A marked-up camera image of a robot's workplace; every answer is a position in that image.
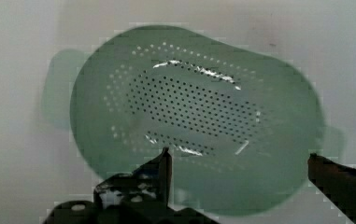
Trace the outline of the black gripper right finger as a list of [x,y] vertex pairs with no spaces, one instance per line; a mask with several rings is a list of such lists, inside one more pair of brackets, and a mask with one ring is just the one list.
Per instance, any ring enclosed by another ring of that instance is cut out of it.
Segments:
[[309,181],[356,224],[356,169],[316,153],[307,160]]

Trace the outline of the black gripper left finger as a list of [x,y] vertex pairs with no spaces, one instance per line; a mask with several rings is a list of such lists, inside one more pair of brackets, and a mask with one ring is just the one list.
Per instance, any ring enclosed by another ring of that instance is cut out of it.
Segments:
[[101,209],[122,202],[156,201],[168,204],[172,178],[169,147],[131,173],[110,176],[93,190],[93,202]]

